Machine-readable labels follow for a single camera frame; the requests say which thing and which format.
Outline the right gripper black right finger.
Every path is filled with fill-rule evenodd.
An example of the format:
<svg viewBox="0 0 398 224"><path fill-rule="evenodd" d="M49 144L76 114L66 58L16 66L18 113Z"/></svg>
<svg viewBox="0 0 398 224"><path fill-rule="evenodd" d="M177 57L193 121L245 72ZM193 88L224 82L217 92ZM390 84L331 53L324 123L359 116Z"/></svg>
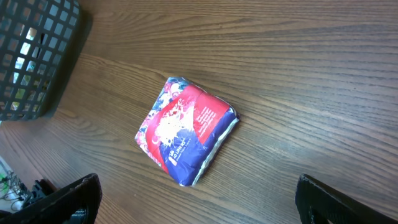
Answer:
<svg viewBox="0 0 398 224"><path fill-rule="evenodd" d="M307 175L300 175L295 204L302 223L397 224L397 220Z"/></svg>

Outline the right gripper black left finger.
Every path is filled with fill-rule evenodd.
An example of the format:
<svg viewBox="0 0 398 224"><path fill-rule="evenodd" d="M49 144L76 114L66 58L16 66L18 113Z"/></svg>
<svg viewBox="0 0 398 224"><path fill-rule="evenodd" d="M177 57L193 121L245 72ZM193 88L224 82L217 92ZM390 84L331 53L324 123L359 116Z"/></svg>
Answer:
<svg viewBox="0 0 398 224"><path fill-rule="evenodd" d="M47 180L36 180L19 211L1 211L1 224L90 224L96 220L101 199L101 184L95 173L58 190Z"/></svg>

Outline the red purple floral liner pack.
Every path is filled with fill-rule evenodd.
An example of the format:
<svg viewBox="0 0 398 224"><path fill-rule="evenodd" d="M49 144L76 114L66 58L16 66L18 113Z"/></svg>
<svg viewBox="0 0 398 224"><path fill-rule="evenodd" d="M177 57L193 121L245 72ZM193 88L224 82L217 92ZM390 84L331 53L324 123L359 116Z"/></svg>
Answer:
<svg viewBox="0 0 398 224"><path fill-rule="evenodd" d="M229 103L185 78L170 77L135 140L176 183L192 186L238 121Z"/></svg>

